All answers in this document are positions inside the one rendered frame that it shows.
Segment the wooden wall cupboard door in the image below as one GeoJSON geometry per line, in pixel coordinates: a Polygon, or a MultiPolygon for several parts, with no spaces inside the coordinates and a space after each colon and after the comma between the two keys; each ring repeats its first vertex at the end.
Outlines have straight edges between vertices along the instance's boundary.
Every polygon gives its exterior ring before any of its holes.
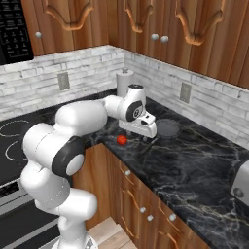
{"type": "Polygon", "coordinates": [[[109,44],[160,59],[163,8],[164,0],[107,0],[109,44]]]}
{"type": "Polygon", "coordinates": [[[35,55],[109,43],[106,0],[21,0],[21,5],[35,55]]]}
{"type": "Polygon", "coordinates": [[[249,89],[249,0],[164,0],[160,59],[249,89]]]}

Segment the silver toaster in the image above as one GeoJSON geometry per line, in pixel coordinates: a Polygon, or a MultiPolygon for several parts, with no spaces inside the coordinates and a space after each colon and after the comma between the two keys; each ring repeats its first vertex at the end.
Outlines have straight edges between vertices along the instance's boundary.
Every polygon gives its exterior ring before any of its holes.
{"type": "Polygon", "coordinates": [[[249,207],[249,160],[238,168],[231,194],[249,207]]]}

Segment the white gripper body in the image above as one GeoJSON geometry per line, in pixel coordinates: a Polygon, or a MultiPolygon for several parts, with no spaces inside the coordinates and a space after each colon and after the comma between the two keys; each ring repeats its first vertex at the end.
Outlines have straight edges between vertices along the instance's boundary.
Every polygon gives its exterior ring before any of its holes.
{"type": "Polygon", "coordinates": [[[119,127],[127,131],[131,131],[136,134],[146,136],[149,138],[154,138],[157,135],[156,123],[151,123],[149,125],[142,125],[137,122],[130,123],[130,122],[119,121],[119,127]]]}

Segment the grey wall socket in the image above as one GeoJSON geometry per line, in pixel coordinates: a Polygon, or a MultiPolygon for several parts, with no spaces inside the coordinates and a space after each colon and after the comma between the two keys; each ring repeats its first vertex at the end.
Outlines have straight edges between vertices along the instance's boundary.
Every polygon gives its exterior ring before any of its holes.
{"type": "Polygon", "coordinates": [[[57,75],[58,85],[60,90],[65,90],[70,88],[68,73],[63,72],[57,75]]]}
{"type": "Polygon", "coordinates": [[[192,86],[186,83],[182,84],[180,92],[180,100],[186,103],[190,102],[192,86]]]}

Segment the wooden base cupboard door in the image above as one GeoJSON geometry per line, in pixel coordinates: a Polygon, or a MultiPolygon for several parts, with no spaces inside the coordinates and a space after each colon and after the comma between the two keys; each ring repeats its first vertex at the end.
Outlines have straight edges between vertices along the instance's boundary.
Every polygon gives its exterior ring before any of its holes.
{"type": "Polygon", "coordinates": [[[118,184],[114,193],[116,201],[116,219],[127,233],[138,249],[145,245],[145,214],[148,211],[148,204],[145,198],[137,193],[133,188],[124,187],[118,184]],[[144,213],[140,213],[140,208],[146,207],[144,213]]]}
{"type": "Polygon", "coordinates": [[[179,236],[160,213],[154,215],[151,224],[153,227],[151,249],[180,249],[179,236]]]}

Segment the black microwave oven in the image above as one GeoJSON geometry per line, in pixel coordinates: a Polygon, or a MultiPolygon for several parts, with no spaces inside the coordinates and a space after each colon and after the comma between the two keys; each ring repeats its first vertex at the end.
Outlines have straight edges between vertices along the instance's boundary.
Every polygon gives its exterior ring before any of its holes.
{"type": "Polygon", "coordinates": [[[20,0],[0,0],[0,65],[33,58],[20,0]]]}

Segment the dark grey pan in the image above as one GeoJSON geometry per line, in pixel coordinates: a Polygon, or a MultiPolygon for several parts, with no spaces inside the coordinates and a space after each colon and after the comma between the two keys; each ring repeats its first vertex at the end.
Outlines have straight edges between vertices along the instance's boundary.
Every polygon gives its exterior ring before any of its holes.
{"type": "Polygon", "coordinates": [[[156,137],[140,152],[140,155],[144,155],[158,140],[160,139],[172,139],[177,137],[181,131],[181,125],[172,119],[160,119],[156,121],[157,135],[156,137]]]}

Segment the wooden drawer front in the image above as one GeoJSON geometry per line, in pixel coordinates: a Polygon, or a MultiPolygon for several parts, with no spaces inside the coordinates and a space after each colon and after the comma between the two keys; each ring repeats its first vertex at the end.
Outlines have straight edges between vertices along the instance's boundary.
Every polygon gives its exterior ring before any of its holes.
{"type": "Polygon", "coordinates": [[[152,207],[156,208],[159,198],[116,156],[112,156],[112,161],[121,177],[120,183],[129,189],[133,188],[137,193],[141,194],[152,207]],[[130,175],[125,176],[127,170],[130,170],[130,175]]]}
{"type": "Polygon", "coordinates": [[[209,246],[161,200],[158,201],[158,211],[179,236],[180,249],[209,249],[209,246]],[[176,215],[175,221],[169,220],[171,214],[176,215]]]}

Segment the black stove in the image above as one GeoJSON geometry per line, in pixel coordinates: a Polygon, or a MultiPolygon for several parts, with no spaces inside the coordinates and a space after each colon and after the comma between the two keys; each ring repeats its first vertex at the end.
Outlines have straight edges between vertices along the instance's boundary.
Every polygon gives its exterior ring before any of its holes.
{"type": "Polygon", "coordinates": [[[54,124],[40,111],[0,122],[0,249],[51,249],[59,237],[57,217],[36,208],[20,183],[27,164],[19,135],[25,124],[54,124]]]}

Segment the white paper towel roll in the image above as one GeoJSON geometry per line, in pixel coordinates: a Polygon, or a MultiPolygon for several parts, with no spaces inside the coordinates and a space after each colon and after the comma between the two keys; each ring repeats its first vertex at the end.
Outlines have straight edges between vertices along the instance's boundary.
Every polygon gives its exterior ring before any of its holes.
{"type": "Polygon", "coordinates": [[[125,97],[127,89],[134,81],[134,72],[127,68],[120,69],[116,73],[117,78],[117,96],[125,97]]]}

